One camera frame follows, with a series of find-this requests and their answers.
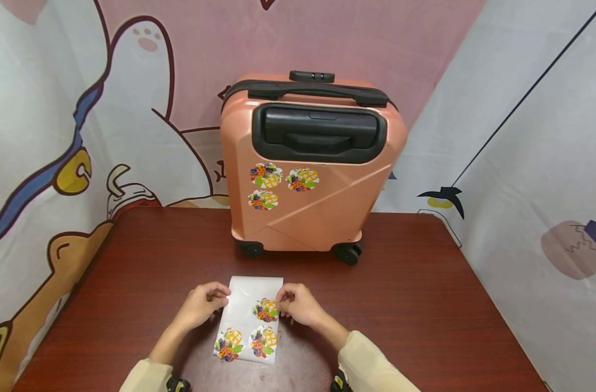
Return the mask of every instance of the sleeve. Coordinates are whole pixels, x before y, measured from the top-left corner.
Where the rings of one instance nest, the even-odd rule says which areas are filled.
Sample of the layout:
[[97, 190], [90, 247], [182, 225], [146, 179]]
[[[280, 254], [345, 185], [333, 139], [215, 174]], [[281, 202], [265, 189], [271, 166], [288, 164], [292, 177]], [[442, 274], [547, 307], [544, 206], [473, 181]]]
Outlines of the sleeve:
[[119, 392], [165, 392], [172, 372], [170, 365], [140, 360], [129, 372]]
[[350, 333], [338, 360], [354, 392], [419, 392], [359, 331]]

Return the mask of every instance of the cartoon backdrop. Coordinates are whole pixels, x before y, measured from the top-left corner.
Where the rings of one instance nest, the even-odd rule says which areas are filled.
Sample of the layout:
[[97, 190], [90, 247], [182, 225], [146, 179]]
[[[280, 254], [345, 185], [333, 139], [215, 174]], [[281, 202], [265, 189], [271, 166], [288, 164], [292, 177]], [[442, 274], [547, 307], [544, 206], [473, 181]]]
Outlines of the cartoon backdrop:
[[489, 0], [376, 203], [450, 228], [554, 392], [596, 392], [596, 0]]
[[0, 391], [125, 210], [228, 206], [234, 79], [368, 79], [411, 127], [483, 4], [0, 0]]

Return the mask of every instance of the person's left hand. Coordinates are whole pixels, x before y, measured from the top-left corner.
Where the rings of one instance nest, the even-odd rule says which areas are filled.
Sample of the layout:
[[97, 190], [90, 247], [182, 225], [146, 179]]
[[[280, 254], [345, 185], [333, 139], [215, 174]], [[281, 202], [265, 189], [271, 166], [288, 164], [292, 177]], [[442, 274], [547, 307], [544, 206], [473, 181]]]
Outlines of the person's left hand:
[[217, 281], [197, 286], [189, 292], [172, 325], [188, 332], [207, 321], [211, 314], [228, 304], [230, 289]]

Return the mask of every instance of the hard-shell suitcase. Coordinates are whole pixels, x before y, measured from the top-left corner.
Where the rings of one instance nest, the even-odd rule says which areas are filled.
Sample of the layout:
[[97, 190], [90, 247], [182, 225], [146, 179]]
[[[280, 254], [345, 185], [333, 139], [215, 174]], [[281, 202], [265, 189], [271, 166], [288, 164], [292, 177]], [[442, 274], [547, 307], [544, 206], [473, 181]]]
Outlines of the hard-shell suitcase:
[[220, 134], [246, 255], [333, 250], [357, 263], [361, 227], [407, 138], [383, 91], [331, 73], [244, 75], [224, 95]]

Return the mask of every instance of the brown table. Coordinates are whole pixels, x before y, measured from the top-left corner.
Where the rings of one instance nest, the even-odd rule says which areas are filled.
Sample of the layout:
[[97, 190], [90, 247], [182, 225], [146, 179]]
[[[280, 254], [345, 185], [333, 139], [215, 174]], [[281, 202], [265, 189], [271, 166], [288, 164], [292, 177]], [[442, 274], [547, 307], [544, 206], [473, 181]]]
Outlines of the brown table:
[[[355, 267], [328, 253], [249, 260], [227, 210], [136, 208], [115, 224], [15, 391], [117, 391], [196, 284], [233, 275], [305, 283], [423, 392], [546, 388], [442, 222], [372, 214]], [[327, 391], [336, 355], [281, 323], [276, 364], [213, 358], [219, 316], [194, 330], [175, 372], [193, 391]]]

